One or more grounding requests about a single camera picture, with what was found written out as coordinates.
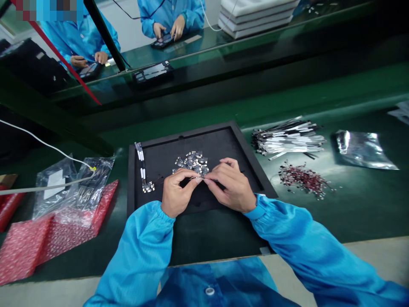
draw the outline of blue sleeve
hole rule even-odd
[[[141,15],[142,32],[149,38],[156,38],[153,31],[153,24],[155,23],[155,21],[149,18],[149,14],[144,2],[145,0],[138,0],[139,14]]]
[[[64,59],[71,64],[71,49],[68,45],[61,39],[58,33],[55,30],[55,26],[48,21],[41,21],[41,27],[43,28],[43,32],[47,35],[48,39],[52,42],[52,44],[57,48],[58,52],[64,57]]]
[[[257,207],[246,216],[318,306],[408,306],[409,290],[381,279],[306,209],[258,195]]]
[[[190,9],[182,12],[185,16],[185,30],[188,32],[200,30],[205,24],[205,13],[203,9],[206,10],[206,4],[205,0],[202,1],[203,8],[200,0],[191,0]]]
[[[141,306],[156,300],[172,252],[173,224],[153,201],[128,219],[118,249],[99,281],[90,306]]]
[[[118,51],[121,52],[121,45],[118,42],[118,32],[114,29],[114,27],[111,25],[111,23],[105,18],[105,16],[101,13],[101,11],[100,11],[100,14],[101,14],[102,19],[105,22],[105,25],[107,26],[109,34],[112,37],[112,40],[114,41],[116,49],[118,49]],[[112,54],[109,52],[109,49],[108,49],[107,45],[105,44],[105,42],[101,47],[101,51],[106,52],[109,55],[109,57],[112,57]]]

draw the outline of black anti-static tray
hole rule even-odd
[[[155,191],[143,193],[141,180],[141,162],[136,148],[132,144],[129,150],[129,188],[127,214],[130,216],[137,208],[153,200],[162,200],[164,178],[172,174],[177,157],[185,158],[190,151],[202,151],[207,157],[210,170],[218,165],[225,157],[236,159],[240,171],[248,178],[255,193],[266,194],[276,198],[270,181],[257,161],[251,147],[247,144],[239,127],[235,122],[212,125],[181,134],[166,136],[147,142],[142,142],[145,158],[147,182],[155,184]],[[183,214],[224,208],[207,185],[202,182],[195,189],[190,202]]]

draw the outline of blue lab coat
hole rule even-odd
[[[381,279],[306,209],[258,195],[257,207],[246,216],[319,307],[408,306],[409,290]],[[159,201],[136,210],[84,306],[298,306],[277,292],[258,257],[167,268],[174,222]]]
[[[85,6],[83,10],[84,19],[77,23],[74,21],[41,21],[44,33],[68,63],[70,63],[69,60],[72,55],[81,55],[88,61],[88,64],[92,64],[95,62],[95,53],[99,51],[104,51],[108,54],[108,57],[111,57],[108,47]],[[118,33],[102,13],[101,17],[116,48],[120,51]]]
[[[202,1],[204,9],[206,9],[205,0]],[[155,33],[153,32],[154,23],[163,25],[166,28],[165,34],[170,33],[175,20],[180,14],[185,16],[183,35],[203,28],[205,13],[203,12],[200,0],[165,0],[156,13],[149,18],[161,3],[162,0],[138,0],[142,32],[145,36],[155,38]]]

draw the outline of floor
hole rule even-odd
[[[363,241],[346,247],[377,268],[386,279],[409,288],[409,237]],[[261,257],[284,297],[302,307],[315,307],[313,295],[298,281],[279,255]],[[0,306],[82,306],[95,292],[99,277],[0,287]]]

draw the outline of white cable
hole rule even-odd
[[[8,123],[8,122],[5,122],[5,121],[3,121],[3,120],[1,120],[1,119],[0,119],[0,122],[4,123],[4,124],[6,124],[6,125],[9,125],[9,126],[11,126],[11,127],[20,129],[20,130],[22,130],[22,131],[24,131],[24,132],[27,132],[29,135],[33,136],[36,140],[40,141],[40,142],[43,143],[44,145],[46,145],[46,146],[48,146],[48,147],[51,147],[52,149],[55,149],[56,151],[60,152],[61,154],[63,154],[64,156],[66,156],[67,158],[69,158],[69,159],[71,159],[71,160],[73,160],[73,161],[77,161],[77,162],[80,162],[80,163],[82,163],[82,164],[88,166],[89,169],[92,170],[92,176],[87,177],[87,178],[83,178],[83,179],[79,179],[79,180],[76,180],[76,181],[72,181],[72,182],[69,182],[69,183],[65,183],[65,184],[62,184],[62,185],[52,185],[52,186],[48,186],[48,187],[38,187],[38,188],[21,188],[21,189],[4,190],[4,191],[0,191],[0,195],[8,195],[8,194],[14,194],[14,193],[37,192],[37,191],[44,191],[44,190],[54,189],[54,188],[62,188],[62,187],[66,187],[66,186],[69,186],[69,185],[73,185],[73,184],[78,183],[78,182],[82,182],[82,181],[91,179],[91,178],[93,178],[93,177],[95,176],[95,169],[92,168],[91,166],[89,166],[88,164],[86,164],[84,161],[71,158],[70,156],[66,155],[65,153],[63,153],[63,152],[62,152],[61,150],[59,150],[58,148],[56,148],[56,147],[54,147],[54,146],[51,146],[51,145],[49,145],[49,144],[43,142],[42,140],[40,140],[38,137],[36,137],[34,134],[32,134],[30,131],[27,131],[26,129],[23,129],[23,128],[14,126],[14,125],[12,125],[12,124],[10,124],[10,123]]]
[[[239,1],[239,0],[236,0],[236,3],[234,4],[233,9],[231,10],[230,16],[229,16],[229,18],[227,19],[227,21],[226,21],[225,25],[223,26],[223,28],[221,28],[221,29],[219,29],[219,30],[216,30],[216,29],[213,29],[212,26],[210,25],[210,22],[209,22],[209,20],[207,19],[207,15],[206,15],[206,12],[205,12],[205,7],[203,6],[202,0],[200,0],[200,3],[201,3],[201,5],[202,5],[202,9],[203,9],[203,13],[204,13],[204,17],[206,18],[206,21],[207,21],[209,27],[210,27],[214,32],[219,32],[219,31],[223,30],[223,29],[227,26],[227,23],[230,21],[231,15],[233,14],[233,11],[234,11],[234,9],[236,8],[236,4],[237,4],[238,1]]]

